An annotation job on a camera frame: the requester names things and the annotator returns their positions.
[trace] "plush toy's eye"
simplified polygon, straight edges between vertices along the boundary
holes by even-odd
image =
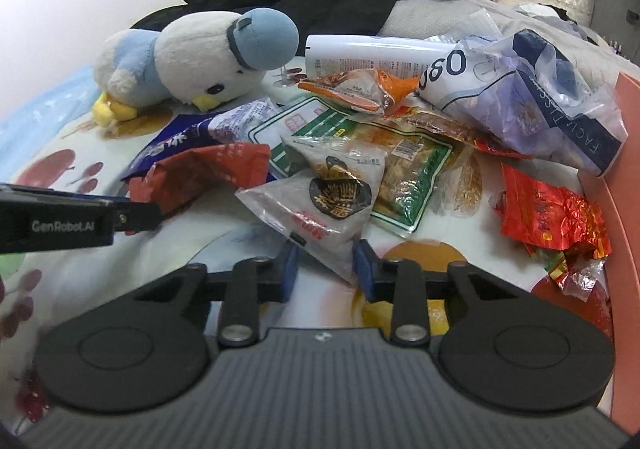
[[[209,93],[209,95],[218,95],[218,93],[220,93],[224,89],[224,84],[214,84],[212,87],[207,89],[207,93]]]

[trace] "plush toy's blue hat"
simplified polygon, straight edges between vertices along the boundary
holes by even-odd
[[[252,70],[274,70],[286,64],[298,49],[298,28],[282,12],[254,8],[226,31],[238,63]]]

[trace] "white tube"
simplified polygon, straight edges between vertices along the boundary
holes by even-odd
[[[310,35],[305,63],[309,77],[378,68],[401,79],[417,77],[456,45],[366,35]]]

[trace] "blue and white plush toy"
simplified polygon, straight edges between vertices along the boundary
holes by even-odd
[[[255,8],[185,15],[162,32],[124,30],[107,39],[94,66],[103,93],[94,119],[131,120],[166,98],[215,108],[253,90],[267,70],[289,62],[298,29],[282,12]]]

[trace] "black circular disc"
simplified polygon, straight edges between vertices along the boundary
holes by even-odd
[[[463,393],[536,414],[597,402],[614,361],[592,324],[535,298],[475,305],[443,337],[438,356]]]
[[[203,335],[157,303],[98,308],[53,329],[34,361],[56,402],[96,413],[158,406],[187,390],[209,362]]]

